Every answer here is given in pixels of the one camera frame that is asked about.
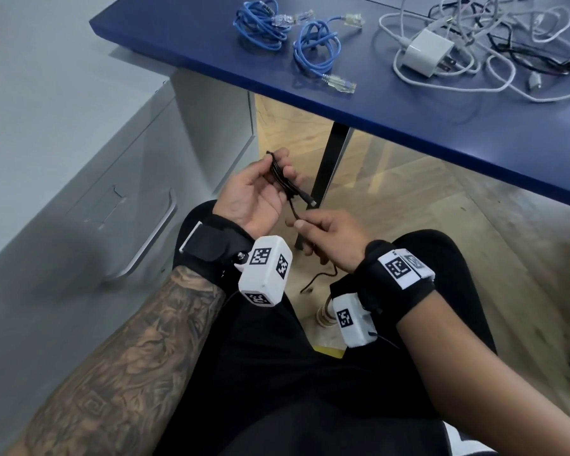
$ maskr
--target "white countertop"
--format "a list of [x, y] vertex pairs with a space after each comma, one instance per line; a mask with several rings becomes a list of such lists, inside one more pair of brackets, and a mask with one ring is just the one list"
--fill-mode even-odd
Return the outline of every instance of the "white countertop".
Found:
[[0, 251], [173, 67], [95, 36], [115, 0], [0, 0]]

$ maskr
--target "floor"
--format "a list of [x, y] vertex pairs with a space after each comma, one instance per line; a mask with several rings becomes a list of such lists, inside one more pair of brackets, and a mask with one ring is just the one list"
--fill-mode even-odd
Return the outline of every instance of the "floor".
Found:
[[[256, 107], [260, 152], [288, 147], [310, 192], [332, 122], [262, 96]], [[570, 415], [570, 206], [355, 131], [323, 207], [346, 208], [377, 238], [428, 228], [452, 237], [501, 358]], [[275, 233], [294, 249], [291, 229]], [[334, 278], [299, 294], [330, 270], [294, 252], [286, 291], [311, 342], [339, 347], [338, 328], [314, 321]]]

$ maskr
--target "tattoo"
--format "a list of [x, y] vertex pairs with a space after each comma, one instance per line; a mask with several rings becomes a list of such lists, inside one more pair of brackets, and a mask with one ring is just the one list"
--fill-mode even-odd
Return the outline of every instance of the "tattoo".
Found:
[[31, 454], [145, 454], [192, 375], [222, 290], [178, 267], [53, 392], [25, 432]]

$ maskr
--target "forearm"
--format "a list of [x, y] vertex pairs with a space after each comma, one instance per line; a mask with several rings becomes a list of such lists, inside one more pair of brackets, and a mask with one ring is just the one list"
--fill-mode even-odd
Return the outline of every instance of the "forearm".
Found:
[[224, 292], [198, 274], [173, 270], [53, 392], [13, 454], [151, 453], [224, 300]]
[[397, 329], [446, 421], [503, 455], [570, 456], [570, 418], [499, 360], [438, 293]]

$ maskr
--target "qr code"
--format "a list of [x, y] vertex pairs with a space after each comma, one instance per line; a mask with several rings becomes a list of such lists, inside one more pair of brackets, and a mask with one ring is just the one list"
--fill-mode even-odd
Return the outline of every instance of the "qr code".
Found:
[[340, 327], [346, 328], [347, 326], [352, 325], [351, 313], [348, 311], [348, 309], [336, 312], [335, 315], [338, 317], [338, 321], [340, 322]]
[[261, 304], [261, 305], [267, 305], [270, 306], [272, 304], [270, 304], [270, 301], [266, 298], [266, 296], [264, 296], [263, 294], [257, 294], [257, 293], [245, 293], [245, 296], [247, 296], [249, 298], [249, 300], [251, 302], [253, 302], [254, 304]]
[[285, 280], [285, 274], [287, 273], [287, 267], [289, 267], [289, 264], [288, 264], [287, 260], [283, 257], [283, 255], [281, 254], [279, 256], [279, 261], [276, 263], [276, 273], [279, 274], [283, 280]]
[[268, 262], [268, 256], [270, 256], [270, 250], [272, 250], [272, 248], [256, 248], [253, 250], [249, 264], [266, 264]]
[[406, 254], [403, 256], [412, 266], [414, 266], [417, 269], [421, 269], [426, 267], [424, 264], [422, 264], [420, 262], [420, 260], [418, 260], [417, 257], [415, 257], [413, 254]]
[[396, 257], [392, 261], [386, 263], [385, 267], [388, 272], [397, 279], [411, 272], [410, 266], [408, 266], [405, 261], [399, 257]]

